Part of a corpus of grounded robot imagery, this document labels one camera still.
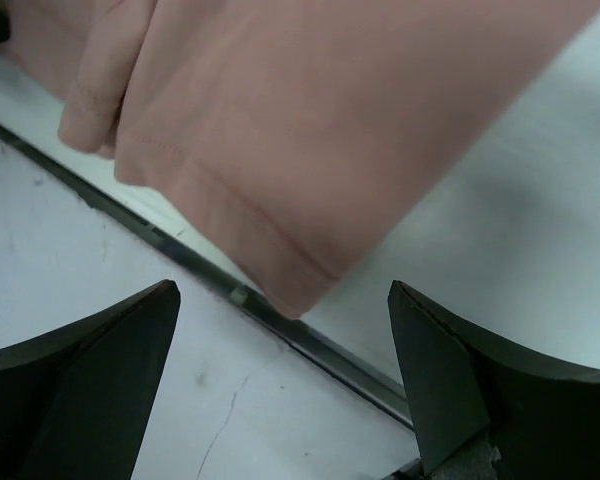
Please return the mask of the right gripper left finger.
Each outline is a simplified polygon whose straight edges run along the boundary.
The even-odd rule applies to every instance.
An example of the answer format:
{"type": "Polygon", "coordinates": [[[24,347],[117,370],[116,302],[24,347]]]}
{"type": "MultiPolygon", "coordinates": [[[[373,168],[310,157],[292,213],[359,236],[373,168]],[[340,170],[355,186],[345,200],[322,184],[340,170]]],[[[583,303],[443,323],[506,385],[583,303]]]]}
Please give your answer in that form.
{"type": "Polygon", "coordinates": [[[172,280],[0,349],[0,479],[129,479],[175,332],[172,280]]]}

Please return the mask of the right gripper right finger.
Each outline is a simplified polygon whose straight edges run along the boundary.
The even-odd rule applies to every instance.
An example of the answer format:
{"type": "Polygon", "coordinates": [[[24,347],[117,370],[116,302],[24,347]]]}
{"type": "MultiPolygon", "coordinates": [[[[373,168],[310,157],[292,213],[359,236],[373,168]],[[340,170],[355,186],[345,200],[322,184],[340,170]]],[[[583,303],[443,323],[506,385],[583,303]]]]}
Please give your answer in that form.
{"type": "Polygon", "coordinates": [[[388,307],[420,453],[409,479],[600,479],[600,370],[471,323],[407,284],[388,307]]]}

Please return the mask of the pink t shirt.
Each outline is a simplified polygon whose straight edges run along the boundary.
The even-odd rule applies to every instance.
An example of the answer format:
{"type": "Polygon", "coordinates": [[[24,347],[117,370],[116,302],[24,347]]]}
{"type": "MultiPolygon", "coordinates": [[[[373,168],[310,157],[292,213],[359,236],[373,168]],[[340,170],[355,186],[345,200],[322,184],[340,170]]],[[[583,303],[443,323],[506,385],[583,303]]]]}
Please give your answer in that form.
{"type": "Polygon", "coordinates": [[[600,1],[8,1],[59,138],[159,191],[296,319],[600,1]]]}

